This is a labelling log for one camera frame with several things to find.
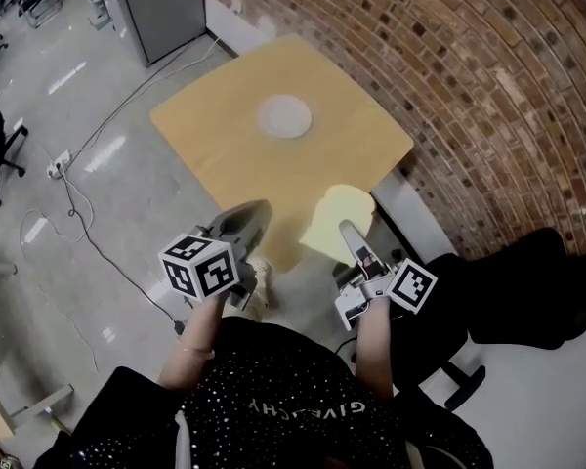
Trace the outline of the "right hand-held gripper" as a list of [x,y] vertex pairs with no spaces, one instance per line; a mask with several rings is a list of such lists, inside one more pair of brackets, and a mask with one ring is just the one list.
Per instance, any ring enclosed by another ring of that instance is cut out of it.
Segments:
[[350,220],[339,231],[354,256],[359,275],[340,289],[335,307],[347,330],[351,330],[370,303],[386,296],[407,312],[417,314],[431,294],[438,278],[406,258],[395,267],[382,262]]

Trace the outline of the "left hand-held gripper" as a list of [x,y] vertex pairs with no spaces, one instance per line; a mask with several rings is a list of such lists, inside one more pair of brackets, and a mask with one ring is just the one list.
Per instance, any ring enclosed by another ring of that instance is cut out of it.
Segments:
[[247,259],[271,219],[269,202],[252,200],[222,212],[208,228],[178,235],[158,253],[172,289],[194,302],[226,292],[230,305],[245,309],[257,286]]

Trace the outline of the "pale yellow bread slice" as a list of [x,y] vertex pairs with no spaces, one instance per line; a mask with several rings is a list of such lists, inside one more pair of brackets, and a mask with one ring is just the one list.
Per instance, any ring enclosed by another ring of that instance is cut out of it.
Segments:
[[299,243],[334,261],[353,267],[355,257],[348,248],[339,225],[348,220],[366,237],[375,213],[373,197],[350,185],[330,187],[314,209],[312,220]]

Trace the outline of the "white round plate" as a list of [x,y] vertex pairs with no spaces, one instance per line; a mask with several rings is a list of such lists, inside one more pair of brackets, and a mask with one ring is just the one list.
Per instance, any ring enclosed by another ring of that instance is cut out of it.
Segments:
[[308,105],[292,95],[268,97],[258,110],[259,127],[276,139],[300,138],[310,130],[312,123],[313,115]]

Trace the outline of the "person's right forearm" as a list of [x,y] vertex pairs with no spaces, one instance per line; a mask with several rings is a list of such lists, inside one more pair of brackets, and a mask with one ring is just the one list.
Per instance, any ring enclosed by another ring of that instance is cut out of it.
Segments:
[[391,326],[388,297],[371,300],[358,321],[356,378],[382,401],[393,394]]

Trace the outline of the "person's left forearm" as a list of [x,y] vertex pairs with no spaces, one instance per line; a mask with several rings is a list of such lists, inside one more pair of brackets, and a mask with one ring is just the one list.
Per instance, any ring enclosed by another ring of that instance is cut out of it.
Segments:
[[219,294],[196,303],[186,328],[166,363],[158,384],[169,390],[190,391],[213,358],[213,344],[220,326],[227,295]]

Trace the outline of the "square wooden table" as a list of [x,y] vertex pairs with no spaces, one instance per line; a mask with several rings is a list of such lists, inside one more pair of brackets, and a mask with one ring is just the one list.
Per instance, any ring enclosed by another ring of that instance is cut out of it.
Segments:
[[[228,54],[235,57],[270,43],[277,36],[271,18],[261,17],[259,24],[253,25],[218,0],[205,0],[205,19],[209,35],[219,39]],[[430,262],[456,252],[420,193],[399,169],[385,177],[372,194],[405,237],[414,256]]]

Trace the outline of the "black padded office chair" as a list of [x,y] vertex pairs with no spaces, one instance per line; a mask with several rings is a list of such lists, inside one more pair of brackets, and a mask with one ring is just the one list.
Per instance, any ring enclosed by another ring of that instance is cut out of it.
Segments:
[[556,350],[586,331],[586,254],[565,251],[561,235],[543,228],[484,258],[447,253],[422,266],[438,280],[417,314],[391,309],[395,388],[412,392],[437,371],[457,386],[453,411],[486,377],[452,363],[467,341]]

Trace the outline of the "person's black speckled shirt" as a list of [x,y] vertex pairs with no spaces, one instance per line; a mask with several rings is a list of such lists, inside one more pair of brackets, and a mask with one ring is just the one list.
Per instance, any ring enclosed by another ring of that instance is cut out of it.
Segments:
[[71,434],[33,469],[174,469],[182,413],[192,469],[493,469],[478,433],[423,392],[381,401],[345,362],[285,327],[222,320],[215,356],[190,392],[118,367]]

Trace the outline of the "white power strip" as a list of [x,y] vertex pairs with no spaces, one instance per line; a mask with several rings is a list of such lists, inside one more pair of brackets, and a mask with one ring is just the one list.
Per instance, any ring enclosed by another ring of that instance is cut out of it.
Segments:
[[51,180],[58,180],[63,177],[70,166],[72,155],[69,150],[65,150],[57,158],[53,159],[47,167],[47,175]]

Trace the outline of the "grey metal cabinet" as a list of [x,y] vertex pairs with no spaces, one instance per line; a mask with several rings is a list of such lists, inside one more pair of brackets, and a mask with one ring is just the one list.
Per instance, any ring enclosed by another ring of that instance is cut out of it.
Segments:
[[206,32],[205,0],[117,0],[145,66]]

